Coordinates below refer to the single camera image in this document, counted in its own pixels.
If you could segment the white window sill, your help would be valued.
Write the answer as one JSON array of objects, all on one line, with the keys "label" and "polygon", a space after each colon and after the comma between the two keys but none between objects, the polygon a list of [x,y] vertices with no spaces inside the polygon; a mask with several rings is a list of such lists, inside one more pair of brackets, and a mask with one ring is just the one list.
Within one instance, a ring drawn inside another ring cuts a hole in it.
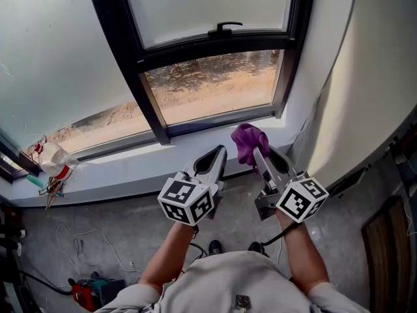
[{"label": "white window sill", "polygon": [[[266,133],[274,147],[289,145],[296,133],[286,119],[260,119],[251,122]],[[237,148],[230,135],[237,125],[214,128],[173,138],[168,145],[150,144],[129,151],[81,163],[66,181],[64,197],[54,205],[68,205],[124,198],[160,190],[166,179],[182,170],[210,146],[227,149],[226,175],[249,170],[237,161]],[[46,196],[27,179],[12,184],[0,178],[0,197],[17,207],[45,206]]]}]

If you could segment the grey shirt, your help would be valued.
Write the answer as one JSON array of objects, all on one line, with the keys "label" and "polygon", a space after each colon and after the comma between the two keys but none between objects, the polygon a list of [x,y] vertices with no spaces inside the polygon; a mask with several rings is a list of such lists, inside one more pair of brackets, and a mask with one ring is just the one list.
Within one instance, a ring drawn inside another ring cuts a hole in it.
[{"label": "grey shirt", "polygon": [[369,313],[328,282],[303,294],[269,258],[249,251],[209,256],[191,264],[162,293],[136,284],[95,313]]}]

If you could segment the clear plastic bottle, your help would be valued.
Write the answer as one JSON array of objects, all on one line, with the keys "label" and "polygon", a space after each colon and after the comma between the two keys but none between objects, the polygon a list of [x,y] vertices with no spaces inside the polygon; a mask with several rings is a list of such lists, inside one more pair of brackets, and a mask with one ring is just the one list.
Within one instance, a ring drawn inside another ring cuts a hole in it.
[{"label": "clear plastic bottle", "polygon": [[35,143],[34,152],[38,155],[38,165],[42,171],[61,182],[66,181],[79,165],[78,159],[58,143],[49,142],[46,136]]}]

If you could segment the bundle of wooden sticks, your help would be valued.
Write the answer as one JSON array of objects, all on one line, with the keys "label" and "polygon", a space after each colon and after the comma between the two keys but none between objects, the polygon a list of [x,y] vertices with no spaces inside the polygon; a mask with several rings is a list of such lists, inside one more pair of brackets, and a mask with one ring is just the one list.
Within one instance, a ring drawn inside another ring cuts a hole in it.
[{"label": "bundle of wooden sticks", "polygon": [[49,209],[57,198],[64,197],[63,182],[57,180],[56,178],[50,177],[46,183],[46,186],[41,188],[38,191],[38,194],[47,198],[45,209]]}]

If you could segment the person's right forearm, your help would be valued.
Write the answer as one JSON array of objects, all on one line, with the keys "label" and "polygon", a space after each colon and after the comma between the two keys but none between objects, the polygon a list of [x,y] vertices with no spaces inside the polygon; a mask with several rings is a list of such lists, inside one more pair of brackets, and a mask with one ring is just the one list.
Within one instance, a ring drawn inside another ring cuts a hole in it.
[{"label": "person's right forearm", "polygon": [[317,285],[329,282],[324,261],[304,223],[283,236],[291,276],[306,295]]}]

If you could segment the red power tool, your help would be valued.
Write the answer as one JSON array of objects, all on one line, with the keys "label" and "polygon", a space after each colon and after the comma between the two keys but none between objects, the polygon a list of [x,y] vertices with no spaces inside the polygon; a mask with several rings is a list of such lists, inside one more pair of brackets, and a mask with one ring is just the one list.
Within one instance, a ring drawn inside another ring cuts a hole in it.
[{"label": "red power tool", "polygon": [[126,287],[125,280],[107,278],[97,272],[91,273],[90,278],[78,281],[69,278],[68,283],[75,302],[89,312],[95,312],[110,303]]}]

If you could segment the brown wooden board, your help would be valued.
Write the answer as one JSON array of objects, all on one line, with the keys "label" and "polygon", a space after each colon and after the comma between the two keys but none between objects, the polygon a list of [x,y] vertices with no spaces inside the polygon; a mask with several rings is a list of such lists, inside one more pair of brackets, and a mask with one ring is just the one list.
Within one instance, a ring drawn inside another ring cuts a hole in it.
[{"label": "brown wooden board", "polygon": [[409,301],[411,247],[400,196],[389,197],[363,225],[371,313],[405,313]]}]

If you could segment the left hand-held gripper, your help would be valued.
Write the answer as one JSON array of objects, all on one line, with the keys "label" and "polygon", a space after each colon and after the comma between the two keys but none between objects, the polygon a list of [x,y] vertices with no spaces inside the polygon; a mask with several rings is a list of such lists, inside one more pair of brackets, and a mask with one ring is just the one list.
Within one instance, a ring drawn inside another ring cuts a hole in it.
[{"label": "left hand-held gripper", "polygon": [[224,188],[223,173],[227,162],[224,145],[214,147],[165,182],[158,202],[171,220],[196,226],[203,218],[213,219]]}]

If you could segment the person's left forearm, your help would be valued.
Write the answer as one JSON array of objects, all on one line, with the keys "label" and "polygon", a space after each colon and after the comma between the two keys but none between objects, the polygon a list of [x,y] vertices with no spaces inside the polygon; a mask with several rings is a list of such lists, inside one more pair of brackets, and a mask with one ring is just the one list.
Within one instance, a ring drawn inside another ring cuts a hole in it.
[{"label": "person's left forearm", "polygon": [[177,279],[182,271],[194,228],[174,223],[161,247],[147,264],[139,284],[147,285],[162,294],[164,284]]}]

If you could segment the small clear window glass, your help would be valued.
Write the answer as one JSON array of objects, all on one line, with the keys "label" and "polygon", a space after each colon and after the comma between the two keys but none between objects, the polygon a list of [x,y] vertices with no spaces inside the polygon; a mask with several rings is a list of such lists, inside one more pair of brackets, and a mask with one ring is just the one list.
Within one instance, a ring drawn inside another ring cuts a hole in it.
[{"label": "small clear window glass", "polygon": [[270,104],[281,51],[230,53],[145,73],[167,125]]}]

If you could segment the black right shoe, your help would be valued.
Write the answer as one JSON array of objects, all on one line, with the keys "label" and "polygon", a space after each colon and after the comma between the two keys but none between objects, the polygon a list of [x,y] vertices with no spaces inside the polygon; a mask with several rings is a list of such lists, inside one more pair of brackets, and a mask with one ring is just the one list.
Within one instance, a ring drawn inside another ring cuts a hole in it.
[{"label": "black right shoe", "polygon": [[248,251],[257,252],[269,258],[269,255],[265,252],[263,245],[259,242],[252,242],[248,247]]}]

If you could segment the purple cloth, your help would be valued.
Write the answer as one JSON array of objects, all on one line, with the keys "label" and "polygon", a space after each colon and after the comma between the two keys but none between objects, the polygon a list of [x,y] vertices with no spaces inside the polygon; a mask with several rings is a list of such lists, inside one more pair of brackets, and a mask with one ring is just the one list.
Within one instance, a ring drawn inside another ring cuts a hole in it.
[{"label": "purple cloth", "polygon": [[256,147],[260,150],[263,157],[270,155],[267,135],[249,123],[237,126],[231,134],[231,139],[237,146],[237,158],[240,164],[255,166],[253,151]]}]

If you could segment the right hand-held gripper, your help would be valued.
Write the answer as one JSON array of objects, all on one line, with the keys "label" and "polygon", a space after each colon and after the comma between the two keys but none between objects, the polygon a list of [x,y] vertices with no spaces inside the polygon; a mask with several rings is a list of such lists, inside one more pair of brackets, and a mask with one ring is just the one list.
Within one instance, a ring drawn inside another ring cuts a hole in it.
[{"label": "right hand-held gripper", "polygon": [[273,146],[264,157],[258,147],[253,157],[258,172],[265,181],[264,189],[255,199],[255,206],[261,220],[282,211],[297,223],[313,216],[328,198],[328,191],[306,171],[296,172],[292,160]]}]

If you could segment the glittery grey tag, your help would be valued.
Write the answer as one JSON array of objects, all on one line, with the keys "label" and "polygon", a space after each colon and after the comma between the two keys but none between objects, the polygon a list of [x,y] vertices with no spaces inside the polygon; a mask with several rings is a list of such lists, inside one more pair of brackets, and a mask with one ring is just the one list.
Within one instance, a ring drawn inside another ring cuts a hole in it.
[{"label": "glittery grey tag", "polygon": [[240,313],[247,313],[247,311],[252,308],[250,298],[247,295],[236,295],[235,308]]}]

